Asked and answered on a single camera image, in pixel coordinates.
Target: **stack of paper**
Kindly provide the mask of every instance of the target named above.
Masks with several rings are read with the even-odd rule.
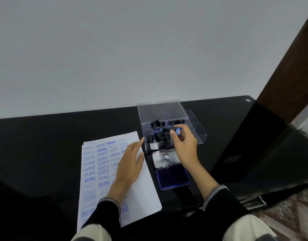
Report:
[[[96,209],[97,202],[108,194],[124,151],[129,144],[136,141],[139,141],[139,138],[135,131],[84,142],[82,145],[77,231]],[[141,152],[142,148],[138,151],[137,159]],[[131,186],[121,207],[122,227],[162,209],[145,161],[140,176]]]

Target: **clear acrylic box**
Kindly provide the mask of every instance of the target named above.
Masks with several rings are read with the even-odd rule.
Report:
[[[168,138],[169,133],[167,135],[164,131],[167,128],[173,128],[174,124],[187,124],[197,139],[198,145],[203,144],[206,139],[207,134],[192,111],[185,111],[181,103],[177,100],[139,103],[137,104],[137,108],[140,116],[142,134],[145,138],[144,145],[146,152],[173,149],[173,140],[172,138]],[[160,122],[160,126],[156,124],[151,125],[156,120]],[[156,141],[157,133],[154,134],[154,132],[160,130],[163,136],[160,138],[160,141]],[[153,135],[154,140],[152,143],[148,142],[148,135]]]

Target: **black tabletop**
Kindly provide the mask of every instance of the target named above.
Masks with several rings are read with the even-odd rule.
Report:
[[[212,175],[238,198],[308,182],[308,137],[251,97],[186,101],[182,105],[192,110],[207,133],[204,144],[197,147],[200,162],[209,172],[213,169]],[[136,106],[0,119],[2,222],[26,219],[27,223],[18,225],[20,232],[28,223],[41,230],[38,223],[43,223],[50,234],[62,230],[65,237],[74,235],[81,145],[133,131],[141,137]],[[235,161],[239,164],[232,167]],[[162,203],[156,217],[188,212],[202,204],[191,177],[189,186],[160,191],[148,154],[146,162]],[[132,230],[139,223],[124,228]]]

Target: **patterned carpet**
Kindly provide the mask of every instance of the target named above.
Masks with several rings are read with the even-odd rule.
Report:
[[[280,241],[308,241],[308,189],[253,215],[264,221]]]

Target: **person's right hand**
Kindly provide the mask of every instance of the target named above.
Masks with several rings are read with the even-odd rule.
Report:
[[[181,141],[174,130],[170,131],[176,154],[182,165],[190,170],[192,166],[200,164],[196,153],[197,139],[186,124],[177,124],[174,127],[182,129],[181,136],[184,137],[184,141]]]

